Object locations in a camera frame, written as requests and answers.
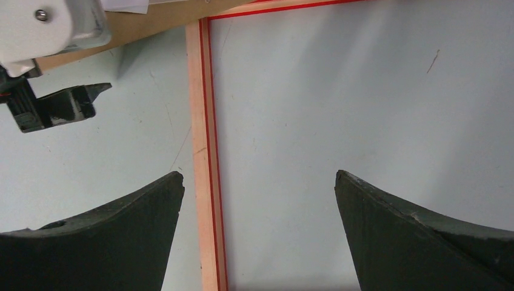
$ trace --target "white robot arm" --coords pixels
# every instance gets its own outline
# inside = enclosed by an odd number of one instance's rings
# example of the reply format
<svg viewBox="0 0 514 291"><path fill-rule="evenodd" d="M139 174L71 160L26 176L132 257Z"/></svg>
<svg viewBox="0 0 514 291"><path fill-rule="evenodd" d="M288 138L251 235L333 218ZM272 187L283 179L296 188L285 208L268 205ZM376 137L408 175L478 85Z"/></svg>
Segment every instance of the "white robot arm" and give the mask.
<svg viewBox="0 0 514 291"><path fill-rule="evenodd" d="M27 79L41 75L38 57L110 41L100 1L1 0L0 19L0 103L7 103L22 132L93 117L93 100L110 84L76 86L36 98Z"/></svg>

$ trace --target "wooden frame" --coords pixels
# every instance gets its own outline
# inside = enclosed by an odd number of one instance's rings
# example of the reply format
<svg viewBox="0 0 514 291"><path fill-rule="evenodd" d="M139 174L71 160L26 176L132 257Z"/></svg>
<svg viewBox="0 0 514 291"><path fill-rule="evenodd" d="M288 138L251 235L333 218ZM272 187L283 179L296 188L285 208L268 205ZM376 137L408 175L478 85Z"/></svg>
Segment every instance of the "wooden frame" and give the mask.
<svg viewBox="0 0 514 291"><path fill-rule="evenodd" d="M196 208L204 291L229 289L216 133L210 21L362 0L258 0L186 26Z"/></svg>

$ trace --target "scratch mark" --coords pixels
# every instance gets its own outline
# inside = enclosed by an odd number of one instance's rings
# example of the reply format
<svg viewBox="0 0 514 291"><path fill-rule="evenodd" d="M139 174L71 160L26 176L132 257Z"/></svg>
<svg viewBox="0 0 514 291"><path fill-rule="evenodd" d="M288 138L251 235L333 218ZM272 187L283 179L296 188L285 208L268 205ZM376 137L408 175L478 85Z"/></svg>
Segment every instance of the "scratch mark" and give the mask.
<svg viewBox="0 0 514 291"><path fill-rule="evenodd" d="M227 38L229 38L230 29L232 28L232 24L234 21L230 22L229 30L227 31L227 35L225 35L225 40L223 40L223 45L221 46L221 52L223 52L223 49L225 48L225 42L227 42Z"/></svg>
<svg viewBox="0 0 514 291"><path fill-rule="evenodd" d="M185 144L185 140L187 139L187 137L189 136L189 133L191 132L191 127L189 127L189 130L187 131L187 134L185 135L185 138L184 138L184 141L182 142L182 145L180 146L180 149L178 150L178 153L177 153L177 156L175 157L175 160L173 161L173 164L172 166L170 167L170 171L172 171L172 168L173 166L175 165L176 163L176 159L178 159L178 156L180 155L180 152L182 151L182 148L184 147L184 144Z"/></svg>
<svg viewBox="0 0 514 291"><path fill-rule="evenodd" d="M153 83L157 85L157 81L155 81L155 75L153 74L152 70L149 71L150 77L152 77Z"/></svg>
<svg viewBox="0 0 514 291"><path fill-rule="evenodd" d="M441 50L437 50L437 52L435 53L434 60L432 61L432 64L430 65L430 68L429 68L429 70L427 71L427 74L430 72L430 69L432 69L432 66L433 66L433 64L434 64L435 60L437 59L437 57L439 56L439 52L440 52L440 51L441 51Z"/></svg>
<svg viewBox="0 0 514 291"><path fill-rule="evenodd" d="M164 99L162 101L164 102L164 106L166 106L166 113L168 113L168 119L170 120L170 125L172 126L172 134L173 134L173 137L175 137L175 129L173 128L172 117L170 116L170 110L168 109L168 104L166 104L166 101Z"/></svg>
<svg viewBox="0 0 514 291"><path fill-rule="evenodd" d="M203 151L205 151L205 150L207 150L207 148L206 148L206 147L204 147L204 148L203 148L203 149L201 149L201 150L196 151L196 152L195 152L195 155L196 155L197 153L201 153L201 152L203 152Z"/></svg>

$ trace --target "black plastic part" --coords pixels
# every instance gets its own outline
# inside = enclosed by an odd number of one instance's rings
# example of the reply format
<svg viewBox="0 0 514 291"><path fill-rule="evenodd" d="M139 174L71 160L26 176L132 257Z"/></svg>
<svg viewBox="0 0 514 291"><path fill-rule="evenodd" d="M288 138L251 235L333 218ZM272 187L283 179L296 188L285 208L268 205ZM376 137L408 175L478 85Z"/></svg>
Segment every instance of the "black plastic part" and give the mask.
<svg viewBox="0 0 514 291"><path fill-rule="evenodd" d="M23 76L11 78L0 66L0 103L7 103L24 133L94 117L93 101L111 88L109 83L80 85L37 98L27 79L40 75L36 67Z"/></svg>
<svg viewBox="0 0 514 291"><path fill-rule="evenodd" d="M183 196L173 172L39 230L0 234L0 290L160 290Z"/></svg>
<svg viewBox="0 0 514 291"><path fill-rule="evenodd" d="M441 215L345 171L335 192L362 290L514 290L514 232Z"/></svg>

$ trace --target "white paper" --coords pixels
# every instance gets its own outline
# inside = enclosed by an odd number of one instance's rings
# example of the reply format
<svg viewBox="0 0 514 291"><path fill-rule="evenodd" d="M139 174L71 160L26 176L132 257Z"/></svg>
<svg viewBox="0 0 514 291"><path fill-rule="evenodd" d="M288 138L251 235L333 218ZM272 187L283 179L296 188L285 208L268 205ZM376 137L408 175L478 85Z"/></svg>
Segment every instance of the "white paper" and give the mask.
<svg viewBox="0 0 514 291"><path fill-rule="evenodd" d="M187 0L149 0L150 4L161 4L161 3L179 2L179 1L187 1Z"/></svg>
<svg viewBox="0 0 514 291"><path fill-rule="evenodd" d="M101 0L105 11L146 14L149 0Z"/></svg>

